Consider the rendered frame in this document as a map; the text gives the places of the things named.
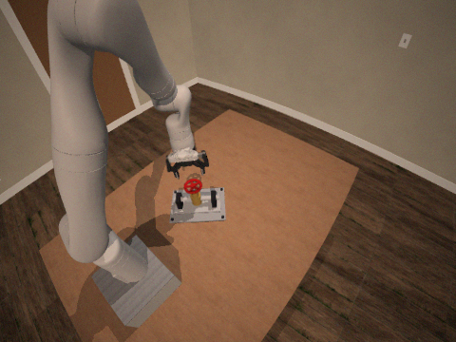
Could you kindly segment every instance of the brown wooden door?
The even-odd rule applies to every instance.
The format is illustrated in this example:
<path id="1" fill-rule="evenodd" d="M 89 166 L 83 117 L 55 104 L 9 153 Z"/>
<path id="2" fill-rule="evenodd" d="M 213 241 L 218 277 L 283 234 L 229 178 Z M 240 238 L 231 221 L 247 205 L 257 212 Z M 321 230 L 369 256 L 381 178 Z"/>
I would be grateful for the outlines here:
<path id="1" fill-rule="evenodd" d="M 49 75 L 48 0 L 9 0 L 9 4 Z M 118 57 L 95 52 L 93 84 L 106 124 L 135 109 Z"/>

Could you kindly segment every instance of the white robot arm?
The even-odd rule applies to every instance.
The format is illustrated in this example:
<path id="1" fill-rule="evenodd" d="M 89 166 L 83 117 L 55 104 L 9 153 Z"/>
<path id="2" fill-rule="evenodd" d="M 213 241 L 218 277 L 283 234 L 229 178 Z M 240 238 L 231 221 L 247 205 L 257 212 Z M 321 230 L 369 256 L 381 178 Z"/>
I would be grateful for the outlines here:
<path id="1" fill-rule="evenodd" d="M 123 282 L 139 281 L 146 260 L 106 224 L 107 130 L 92 82 L 94 50 L 129 63 L 158 110 L 179 112 L 166 120 L 173 149 L 168 171 L 176 177 L 179 165 L 201 164 L 201 156 L 201 172 L 208 166 L 205 152 L 194 150 L 190 91 L 176 85 L 162 63 L 136 0 L 49 0 L 47 31 L 52 159 L 66 208 L 59 231 L 75 260 L 94 262 Z"/>

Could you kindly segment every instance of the valve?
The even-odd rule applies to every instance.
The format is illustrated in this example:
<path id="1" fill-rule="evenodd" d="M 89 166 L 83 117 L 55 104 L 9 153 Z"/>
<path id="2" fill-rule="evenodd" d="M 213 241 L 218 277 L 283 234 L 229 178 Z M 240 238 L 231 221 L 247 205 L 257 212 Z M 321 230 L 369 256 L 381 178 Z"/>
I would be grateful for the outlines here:
<path id="1" fill-rule="evenodd" d="M 190 199 L 192 200 L 193 205 L 201 205 L 201 189 L 202 183 L 200 180 L 191 179 L 185 182 L 183 189 L 187 194 L 190 194 Z"/>

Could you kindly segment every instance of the white wall outlet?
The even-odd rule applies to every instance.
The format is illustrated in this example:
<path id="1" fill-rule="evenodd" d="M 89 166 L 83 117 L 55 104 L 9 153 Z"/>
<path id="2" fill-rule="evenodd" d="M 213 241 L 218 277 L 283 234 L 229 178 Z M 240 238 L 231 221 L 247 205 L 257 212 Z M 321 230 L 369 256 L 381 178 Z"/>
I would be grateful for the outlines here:
<path id="1" fill-rule="evenodd" d="M 407 48 L 409 46 L 411 39 L 411 34 L 404 33 L 402 35 L 401 41 L 399 42 L 399 48 Z"/>

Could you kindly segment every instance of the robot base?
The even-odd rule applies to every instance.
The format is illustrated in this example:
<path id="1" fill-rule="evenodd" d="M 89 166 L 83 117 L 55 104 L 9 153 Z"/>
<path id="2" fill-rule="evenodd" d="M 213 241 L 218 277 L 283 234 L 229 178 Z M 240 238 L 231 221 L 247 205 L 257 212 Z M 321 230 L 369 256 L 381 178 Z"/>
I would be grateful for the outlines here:
<path id="1" fill-rule="evenodd" d="M 125 284 L 104 269 L 92 278 L 125 326 L 139 328 L 179 288 L 181 281 L 138 237 L 133 237 L 130 246 L 142 257 L 147 257 L 148 270 L 143 279 Z"/>
<path id="2" fill-rule="evenodd" d="M 195 206 L 184 190 L 175 190 L 171 202 L 170 223 L 226 220 L 223 188 L 201 189 L 201 204 Z"/>

